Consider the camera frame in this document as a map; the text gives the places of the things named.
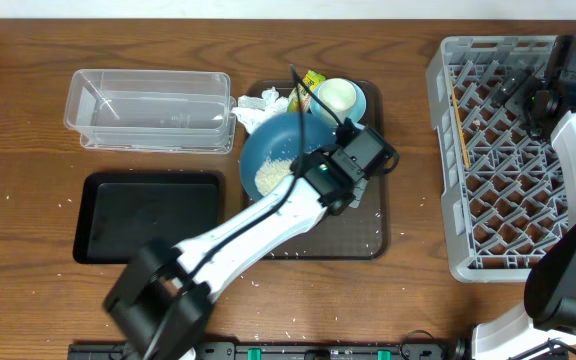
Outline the yellow green snack wrapper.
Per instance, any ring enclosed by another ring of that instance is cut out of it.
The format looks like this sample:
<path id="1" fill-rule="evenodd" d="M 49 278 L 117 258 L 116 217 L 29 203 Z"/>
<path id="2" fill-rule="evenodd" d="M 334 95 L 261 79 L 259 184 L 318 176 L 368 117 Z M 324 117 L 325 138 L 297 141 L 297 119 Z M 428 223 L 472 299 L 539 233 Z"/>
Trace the yellow green snack wrapper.
<path id="1" fill-rule="evenodd" d="M 314 90 L 325 80 L 326 77 L 324 75 L 309 70 L 303 77 L 302 82 L 311 92 L 314 92 Z M 311 99 L 312 96 L 301 85 L 296 85 L 288 97 L 289 105 L 287 111 L 297 112 L 298 110 L 303 110 L 306 112 L 310 108 Z"/>

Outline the dark blue plate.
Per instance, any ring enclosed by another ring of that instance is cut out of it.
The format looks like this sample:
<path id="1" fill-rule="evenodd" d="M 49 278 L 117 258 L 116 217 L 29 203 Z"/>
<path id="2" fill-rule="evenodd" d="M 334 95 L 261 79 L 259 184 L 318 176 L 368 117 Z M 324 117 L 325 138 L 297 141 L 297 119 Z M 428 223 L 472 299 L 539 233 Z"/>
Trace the dark blue plate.
<path id="1" fill-rule="evenodd" d="M 304 114 L 305 152 L 310 153 L 336 141 L 335 128 L 312 114 Z M 274 116 L 259 126 L 244 143 L 240 157 L 240 180 L 248 197 L 258 201 L 254 178 L 262 163 L 270 158 L 291 159 L 300 154 L 300 123 L 296 112 Z"/>

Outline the pile of white rice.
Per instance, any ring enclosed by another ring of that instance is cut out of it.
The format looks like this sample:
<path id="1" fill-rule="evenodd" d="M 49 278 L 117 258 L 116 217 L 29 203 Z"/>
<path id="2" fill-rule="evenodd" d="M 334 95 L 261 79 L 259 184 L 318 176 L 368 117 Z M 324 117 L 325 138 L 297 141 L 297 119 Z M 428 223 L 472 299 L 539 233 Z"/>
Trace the pile of white rice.
<path id="1" fill-rule="evenodd" d="M 254 178 L 255 186 L 262 196 L 266 196 L 282 181 L 291 174 L 291 159 L 267 158 L 257 170 Z"/>

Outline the white tissue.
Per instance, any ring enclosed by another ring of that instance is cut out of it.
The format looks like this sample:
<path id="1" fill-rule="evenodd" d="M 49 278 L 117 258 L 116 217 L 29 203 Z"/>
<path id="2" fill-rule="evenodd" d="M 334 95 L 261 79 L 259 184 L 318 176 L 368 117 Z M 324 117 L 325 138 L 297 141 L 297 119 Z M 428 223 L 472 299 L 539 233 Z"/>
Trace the white tissue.
<path id="1" fill-rule="evenodd" d="M 252 134 L 270 118 L 285 113 L 288 105 L 289 99 L 272 87 L 264 90 L 259 97 L 240 96 L 232 113 L 246 132 Z"/>

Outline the wooden chopstick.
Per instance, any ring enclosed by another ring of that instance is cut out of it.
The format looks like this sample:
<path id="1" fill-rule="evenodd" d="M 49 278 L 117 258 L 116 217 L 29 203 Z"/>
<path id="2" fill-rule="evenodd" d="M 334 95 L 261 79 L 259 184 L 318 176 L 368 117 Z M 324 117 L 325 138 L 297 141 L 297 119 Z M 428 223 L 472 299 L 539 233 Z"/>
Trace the wooden chopstick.
<path id="1" fill-rule="evenodd" d="M 457 123 L 457 130 L 458 130 L 458 135 L 459 135 L 459 141 L 460 141 L 461 153 L 462 153 L 462 158 L 463 158 L 463 163 L 464 163 L 464 169 L 466 171 L 468 171 L 468 170 L 470 170 L 471 163 L 470 163 L 470 159 L 469 159 L 469 155 L 468 155 L 467 145 L 466 145 L 465 138 L 464 138 L 462 120 L 461 120 L 461 116 L 460 116 L 460 112 L 459 112 L 459 106 L 458 106 L 458 102 L 457 102 L 455 86 L 454 86 L 454 83 L 452 80 L 450 81 L 450 86 L 451 86 L 451 100 L 452 100 L 452 105 L 453 105 L 456 123 Z"/>

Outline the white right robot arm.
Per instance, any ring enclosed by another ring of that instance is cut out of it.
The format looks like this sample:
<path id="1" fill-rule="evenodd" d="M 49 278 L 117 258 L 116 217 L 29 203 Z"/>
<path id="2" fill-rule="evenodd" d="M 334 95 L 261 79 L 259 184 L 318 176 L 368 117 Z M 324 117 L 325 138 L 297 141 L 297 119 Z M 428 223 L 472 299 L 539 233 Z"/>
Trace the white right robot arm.
<path id="1" fill-rule="evenodd" d="M 543 80 L 531 81 L 520 99 L 529 133 L 557 154 L 569 228 L 531 269 L 522 302 L 473 329 L 475 360 L 576 356 L 576 35 L 556 37 Z"/>

